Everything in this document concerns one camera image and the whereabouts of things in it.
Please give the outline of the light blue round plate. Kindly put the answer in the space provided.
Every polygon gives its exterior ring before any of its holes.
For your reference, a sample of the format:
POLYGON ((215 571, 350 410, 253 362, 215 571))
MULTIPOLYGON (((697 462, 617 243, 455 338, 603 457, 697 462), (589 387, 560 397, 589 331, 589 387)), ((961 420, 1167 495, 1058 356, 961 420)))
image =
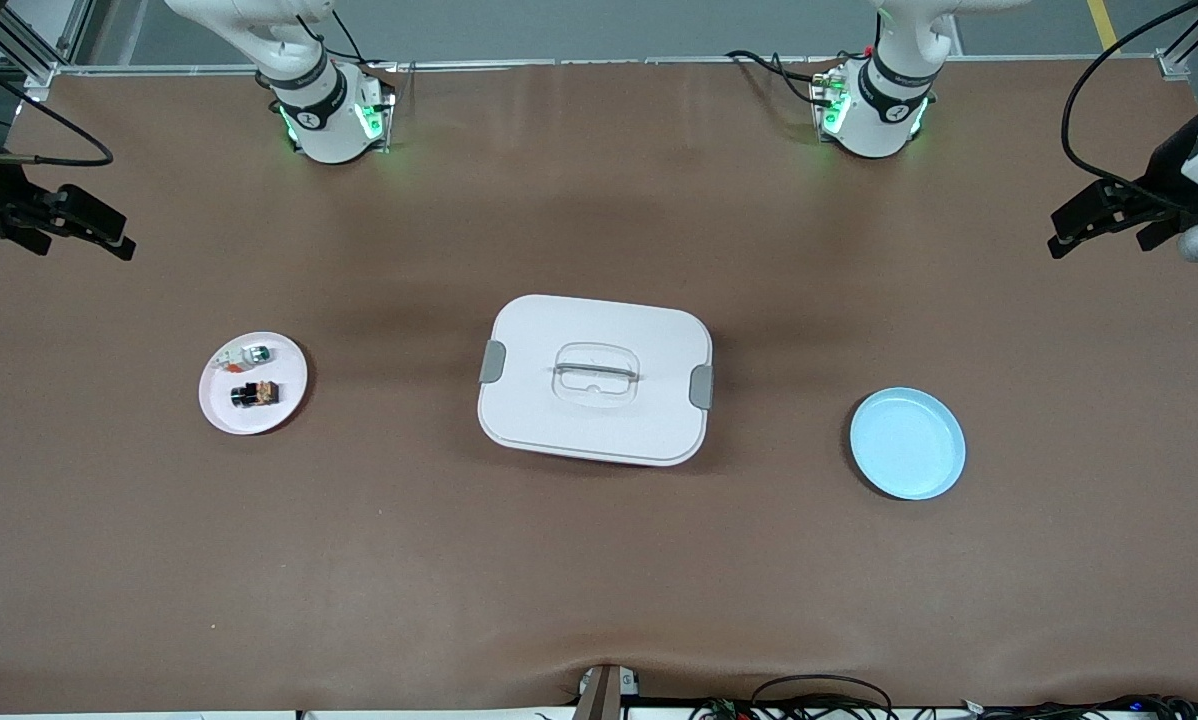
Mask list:
POLYGON ((851 416, 849 452, 870 486, 901 501, 951 491, 968 460, 956 416, 937 397, 909 387, 864 398, 851 416))

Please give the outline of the white lidded storage box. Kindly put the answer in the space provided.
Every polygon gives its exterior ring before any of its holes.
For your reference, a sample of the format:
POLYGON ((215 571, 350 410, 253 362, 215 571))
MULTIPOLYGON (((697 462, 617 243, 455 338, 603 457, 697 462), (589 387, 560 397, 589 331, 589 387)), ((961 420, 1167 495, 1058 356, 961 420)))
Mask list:
POLYGON ((692 314, 534 294, 494 320, 477 419, 507 448, 668 468, 703 446, 713 386, 692 314))

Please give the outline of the pink round plate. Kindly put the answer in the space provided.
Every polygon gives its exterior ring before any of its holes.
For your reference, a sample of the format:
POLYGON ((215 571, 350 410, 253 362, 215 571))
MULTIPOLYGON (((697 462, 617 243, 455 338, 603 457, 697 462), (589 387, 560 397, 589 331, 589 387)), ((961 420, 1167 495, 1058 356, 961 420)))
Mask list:
POLYGON ((310 387, 310 369, 305 351, 288 335, 258 331, 235 337, 214 351, 198 379, 198 405, 206 420, 232 436, 258 436, 276 430, 294 418, 305 401, 310 387), (270 364, 248 373, 220 373, 212 367, 212 357, 220 347, 230 345, 265 345, 273 352, 270 364), (273 406, 238 409, 229 400, 230 389, 247 382, 274 381, 280 386, 280 401, 273 406))

